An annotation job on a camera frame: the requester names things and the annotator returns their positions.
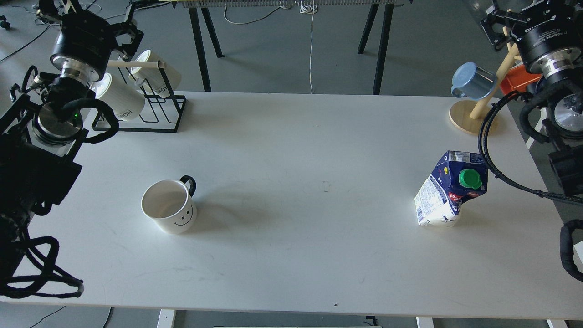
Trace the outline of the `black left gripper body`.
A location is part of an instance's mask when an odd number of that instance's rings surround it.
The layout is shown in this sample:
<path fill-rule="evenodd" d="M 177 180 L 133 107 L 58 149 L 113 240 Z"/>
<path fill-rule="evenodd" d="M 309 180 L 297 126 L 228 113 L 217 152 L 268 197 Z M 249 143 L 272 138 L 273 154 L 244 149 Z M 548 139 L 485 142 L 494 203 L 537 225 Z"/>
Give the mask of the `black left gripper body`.
<path fill-rule="evenodd" d="M 106 19 L 83 9 L 77 0 L 62 0 L 60 13 L 53 0 L 40 0 L 36 16 L 60 25 L 61 30 L 50 61 L 57 69 L 67 62 L 79 63 L 91 76 L 103 76 L 112 52 L 125 62 L 133 59 L 144 33 L 133 21 L 136 5 L 130 4 L 125 20 L 110 24 Z"/>

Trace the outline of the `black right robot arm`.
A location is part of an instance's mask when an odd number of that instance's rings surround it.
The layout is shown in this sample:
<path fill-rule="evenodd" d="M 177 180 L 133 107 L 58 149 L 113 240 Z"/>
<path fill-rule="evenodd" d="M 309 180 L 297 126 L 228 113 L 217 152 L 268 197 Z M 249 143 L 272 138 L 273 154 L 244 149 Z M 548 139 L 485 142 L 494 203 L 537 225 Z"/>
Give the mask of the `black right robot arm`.
<path fill-rule="evenodd" d="M 500 8 L 494 0 L 481 20 L 494 50 L 513 43 L 527 73 L 541 82 L 525 102 L 519 122 L 538 143 L 552 143 L 548 155 L 566 196 L 582 193 L 582 147 L 565 139 L 582 139 L 582 2 L 516 0 Z"/>

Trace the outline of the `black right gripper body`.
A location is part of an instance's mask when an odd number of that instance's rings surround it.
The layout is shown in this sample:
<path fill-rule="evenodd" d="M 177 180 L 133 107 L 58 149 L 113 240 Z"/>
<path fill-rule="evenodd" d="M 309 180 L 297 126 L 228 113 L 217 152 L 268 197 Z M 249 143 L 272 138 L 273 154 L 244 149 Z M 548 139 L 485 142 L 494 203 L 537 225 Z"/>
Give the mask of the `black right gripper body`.
<path fill-rule="evenodd" d="M 514 43 L 528 73 L 573 69 L 582 56 L 578 0 L 534 0 L 519 12 L 508 12 L 494 0 L 481 27 L 495 51 Z"/>

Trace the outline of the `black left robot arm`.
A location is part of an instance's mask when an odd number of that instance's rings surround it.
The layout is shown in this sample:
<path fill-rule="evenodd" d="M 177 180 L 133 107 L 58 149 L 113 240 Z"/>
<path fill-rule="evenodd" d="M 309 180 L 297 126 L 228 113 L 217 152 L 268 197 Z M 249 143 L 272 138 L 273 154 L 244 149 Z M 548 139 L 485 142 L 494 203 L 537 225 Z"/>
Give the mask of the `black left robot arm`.
<path fill-rule="evenodd" d="M 135 3 L 125 20 L 110 24 L 63 0 L 40 0 L 36 16 L 60 25 L 50 57 L 58 73 L 30 66 L 12 106 L 1 118 L 1 295 L 12 299 L 51 297 L 41 289 L 49 282 L 67 284 L 80 297 L 83 282 L 56 265 L 60 244 L 52 236 L 32 238 L 33 216 L 48 214 L 66 197 L 82 167 L 74 158 L 82 144 L 97 144 L 119 131 L 113 109 L 96 98 L 90 85 L 103 79 L 110 55 L 130 61 L 143 39 L 133 22 Z"/>

